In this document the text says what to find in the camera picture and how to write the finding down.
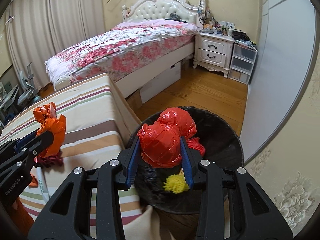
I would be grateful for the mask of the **white tufted headboard bed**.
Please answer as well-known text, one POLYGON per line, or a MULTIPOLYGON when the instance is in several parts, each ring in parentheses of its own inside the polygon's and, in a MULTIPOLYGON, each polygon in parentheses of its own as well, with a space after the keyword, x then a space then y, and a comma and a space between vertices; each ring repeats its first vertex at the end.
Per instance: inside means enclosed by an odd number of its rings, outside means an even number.
MULTIPOLYGON (((197 10, 198 8, 189 4, 187 0, 139 0, 130 8, 127 8, 126 6, 122 7, 122 23, 136 23, 147 20, 173 20, 192 23, 199 29, 200 21, 197 10)), ((189 44, 164 55, 145 67, 125 76, 119 81, 114 81, 123 96, 127 97, 131 95, 172 65, 190 57, 194 52, 194 36, 193 40, 189 44)), ((71 84, 73 83, 63 77, 58 81, 57 86, 54 86, 54 89, 60 90, 71 84)))

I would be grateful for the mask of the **orange plastic bag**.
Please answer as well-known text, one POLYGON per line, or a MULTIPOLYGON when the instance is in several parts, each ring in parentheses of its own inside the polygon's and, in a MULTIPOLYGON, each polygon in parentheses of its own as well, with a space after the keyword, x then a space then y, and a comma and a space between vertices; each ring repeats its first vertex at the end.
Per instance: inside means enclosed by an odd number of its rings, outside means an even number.
POLYGON ((57 117, 56 105, 53 102, 43 105, 42 107, 36 107, 33 110, 33 115, 35 120, 41 124, 36 136, 39 136, 46 131, 52 132, 54 136, 53 143, 42 151, 40 156, 46 158, 57 155, 65 140, 66 117, 62 114, 57 117))

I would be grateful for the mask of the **yellow foam fruit net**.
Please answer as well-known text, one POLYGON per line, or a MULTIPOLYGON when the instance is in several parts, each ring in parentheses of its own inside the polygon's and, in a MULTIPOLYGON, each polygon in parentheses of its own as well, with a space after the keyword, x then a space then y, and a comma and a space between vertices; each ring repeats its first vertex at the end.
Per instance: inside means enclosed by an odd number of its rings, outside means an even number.
POLYGON ((188 191, 189 186, 185 182, 184 175, 181 173, 169 176, 164 183, 163 189, 174 194, 180 194, 184 191, 188 191))

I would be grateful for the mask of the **pink floral quilt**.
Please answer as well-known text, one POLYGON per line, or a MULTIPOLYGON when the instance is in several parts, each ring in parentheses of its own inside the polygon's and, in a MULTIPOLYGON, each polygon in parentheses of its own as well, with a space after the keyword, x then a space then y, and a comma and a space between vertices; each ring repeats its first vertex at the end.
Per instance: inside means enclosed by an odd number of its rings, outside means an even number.
POLYGON ((46 62, 50 82, 71 83, 108 73, 114 81, 189 44, 198 27, 173 20, 124 22, 57 53, 46 62))

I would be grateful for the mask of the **plastic drawer unit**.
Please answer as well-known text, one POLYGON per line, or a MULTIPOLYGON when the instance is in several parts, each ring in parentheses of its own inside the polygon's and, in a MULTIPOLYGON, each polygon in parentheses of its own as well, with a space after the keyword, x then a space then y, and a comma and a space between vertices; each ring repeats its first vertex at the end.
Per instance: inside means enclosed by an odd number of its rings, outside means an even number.
POLYGON ((248 85, 258 51, 255 47, 244 42, 236 41, 233 45, 233 52, 230 62, 228 77, 248 85))

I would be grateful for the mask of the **white tube green print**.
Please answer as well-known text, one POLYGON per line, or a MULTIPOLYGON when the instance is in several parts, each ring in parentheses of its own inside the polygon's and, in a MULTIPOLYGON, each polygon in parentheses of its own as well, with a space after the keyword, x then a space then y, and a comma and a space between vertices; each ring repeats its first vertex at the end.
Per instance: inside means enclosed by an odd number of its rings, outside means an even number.
POLYGON ((37 181, 41 190, 42 198, 44 202, 47 203, 50 200, 50 194, 44 178, 44 174, 42 172, 42 167, 40 165, 36 165, 35 167, 37 172, 37 181))

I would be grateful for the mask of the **white nightstand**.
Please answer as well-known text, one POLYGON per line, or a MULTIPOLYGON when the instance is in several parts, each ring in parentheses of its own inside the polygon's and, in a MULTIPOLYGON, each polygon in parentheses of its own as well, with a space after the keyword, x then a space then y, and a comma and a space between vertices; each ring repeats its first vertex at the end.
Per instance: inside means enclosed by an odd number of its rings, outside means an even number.
POLYGON ((222 72, 227 78, 234 42, 229 36, 199 31, 195 35, 193 68, 200 66, 210 72, 222 72))

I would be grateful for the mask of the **striped bed cover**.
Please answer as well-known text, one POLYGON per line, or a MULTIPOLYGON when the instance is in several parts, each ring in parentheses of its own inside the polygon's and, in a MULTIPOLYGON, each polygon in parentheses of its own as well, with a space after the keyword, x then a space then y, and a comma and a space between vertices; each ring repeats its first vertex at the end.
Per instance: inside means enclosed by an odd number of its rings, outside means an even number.
MULTIPOLYGON (((57 117, 66 117, 66 135, 60 148, 63 165, 43 169, 51 197, 74 168, 82 166, 91 170, 116 159, 140 121, 109 75, 101 74, 56 92, 24 110, 5 126, 1 144, 40 128, 33 111, 50 102, 56 105, 57 117)), ((153 210, 150 206, 140 207, 136 189, 132 186, 129 191, 119 191, 119 202, 126 239, 154 239, 153 210)), ((18 228, 30 229, 45 204, 40 186, 27 186, 20 195, 20 202, 18 200, 18 206, 23 206, 18 228)))

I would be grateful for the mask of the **grey desk chair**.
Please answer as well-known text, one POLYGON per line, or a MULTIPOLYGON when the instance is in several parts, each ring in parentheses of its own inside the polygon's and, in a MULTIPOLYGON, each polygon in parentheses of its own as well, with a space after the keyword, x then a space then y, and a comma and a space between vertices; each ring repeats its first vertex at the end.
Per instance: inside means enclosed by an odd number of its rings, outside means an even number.
POLYGON ((38 90, 33 82, 34 74, 31 72, 31 63, 27 65, 27 74, 27 77, 24 77, 22 70, 19 73, 20 84, 23 89, 23 93, 17 101, 17 105, 20 108, 29 107, 41 100, 38 90))

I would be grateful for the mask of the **white wardrobe sliding door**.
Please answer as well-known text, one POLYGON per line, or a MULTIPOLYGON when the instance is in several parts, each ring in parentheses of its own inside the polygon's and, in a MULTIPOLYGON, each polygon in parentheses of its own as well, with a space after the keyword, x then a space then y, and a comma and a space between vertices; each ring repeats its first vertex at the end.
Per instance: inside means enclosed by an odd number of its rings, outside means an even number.
POLYGON ((240 142, 250 161, 292 113, 317 48, 310 0, 262 0, 258 61, 249 84, 240 142))

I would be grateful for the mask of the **beige curtain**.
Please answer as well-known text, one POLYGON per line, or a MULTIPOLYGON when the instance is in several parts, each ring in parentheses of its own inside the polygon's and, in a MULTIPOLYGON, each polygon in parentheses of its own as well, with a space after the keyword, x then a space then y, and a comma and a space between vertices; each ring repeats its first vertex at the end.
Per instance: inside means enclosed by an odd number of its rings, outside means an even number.
POLYGON ((38 89, 49 83, 47 59, 105 31, 103 0, 11 0, 5 19, 15 72, 30 67, 38 89))

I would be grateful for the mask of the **dark red ribbon bundle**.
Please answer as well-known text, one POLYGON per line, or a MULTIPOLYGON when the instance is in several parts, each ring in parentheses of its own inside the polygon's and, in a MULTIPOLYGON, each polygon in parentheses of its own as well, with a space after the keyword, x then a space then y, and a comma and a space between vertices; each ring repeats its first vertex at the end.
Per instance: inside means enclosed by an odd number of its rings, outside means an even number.
POLYGON ((62 158, 62 152, 59 151, 58 154, 56 155, 51 155, 48 157, 41 157, 41 156, 37 156, 35 158, 35 167, 40 167, 40 168, 50 168, 54 165, 57 166, 62 166, 63 165, 63 158, 62 158))

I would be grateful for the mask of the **grey study desk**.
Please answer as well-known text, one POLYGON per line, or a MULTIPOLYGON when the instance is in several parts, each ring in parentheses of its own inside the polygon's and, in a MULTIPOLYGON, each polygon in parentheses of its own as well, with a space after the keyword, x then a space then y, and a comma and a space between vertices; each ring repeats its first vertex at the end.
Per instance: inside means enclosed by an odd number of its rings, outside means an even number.
POLYGON ((1 82, 1 121, 4 121, 4 112, 14 103, 18 93, 19 86, 15 85, 9 92, 7 92, 1 82))

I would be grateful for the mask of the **red plastic bag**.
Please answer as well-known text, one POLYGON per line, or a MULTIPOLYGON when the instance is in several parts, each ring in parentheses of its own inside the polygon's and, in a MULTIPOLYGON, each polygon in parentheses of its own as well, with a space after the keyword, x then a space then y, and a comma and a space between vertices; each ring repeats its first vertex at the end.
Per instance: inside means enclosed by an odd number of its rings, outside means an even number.
POLYGON ((191 115, 178 107, 165 109, 153 124, 143 124, 137 135, 142 159, 153 168, 173 168, 182 161, 180 139, 195 137, 191 115))

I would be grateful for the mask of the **white cardboard box under bed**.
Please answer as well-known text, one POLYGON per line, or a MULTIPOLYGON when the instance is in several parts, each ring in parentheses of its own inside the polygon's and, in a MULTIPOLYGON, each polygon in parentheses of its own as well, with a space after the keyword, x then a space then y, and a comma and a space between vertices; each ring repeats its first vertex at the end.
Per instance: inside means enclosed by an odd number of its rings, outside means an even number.
POLYGON ((180 78, 181 63, 178 62, 154 77, 140 89, 142 103, 146 103, 170 85, 177 82, 180 78))

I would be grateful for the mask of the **red foam fruit net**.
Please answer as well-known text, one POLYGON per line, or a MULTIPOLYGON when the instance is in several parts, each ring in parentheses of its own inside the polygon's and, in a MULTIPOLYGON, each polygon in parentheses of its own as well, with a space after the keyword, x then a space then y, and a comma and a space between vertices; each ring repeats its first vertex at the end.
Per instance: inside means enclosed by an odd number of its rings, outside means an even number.
POLYGON ((200 143, 200 139, 199 137, 193 137, 190 139, 186 140, 186 143, 188 145, 189 148, 193 149, 193 150, 197 150, 199 151, 200 155, 203 157, 206 149, 204 148, 204 146, 200 143))

